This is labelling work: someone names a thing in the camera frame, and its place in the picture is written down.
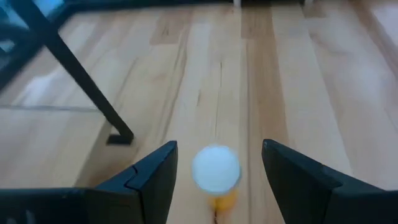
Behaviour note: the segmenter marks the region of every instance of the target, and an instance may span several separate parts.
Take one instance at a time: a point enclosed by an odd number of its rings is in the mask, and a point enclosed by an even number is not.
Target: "ping pong ball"
[[[192,177],[196,185],[208,194],[228,195],[241,177],[239,159],[228,146],[207,146],[193,159]]]

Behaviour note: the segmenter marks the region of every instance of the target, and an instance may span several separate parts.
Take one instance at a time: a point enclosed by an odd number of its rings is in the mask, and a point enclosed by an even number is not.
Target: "black plastic piece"
[[[398,192],[385,191],[266,139],[262,160],[286,224],[398,223]]]
[[[177,151],[170,141],[95,189],[0,190],[0,223],[164,224]]]

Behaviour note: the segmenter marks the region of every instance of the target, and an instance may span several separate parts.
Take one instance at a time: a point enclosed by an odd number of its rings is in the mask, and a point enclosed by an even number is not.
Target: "black frame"
[[[130,145],[134,139],[134,134],[59,36],[58,30],[51,25],[36,4],[32,0],[12,0],[10,4],[36,38],[50,50],[51,54],[104,114],[109,123],[119,131],[119,134],[109,136],[107,144]]]

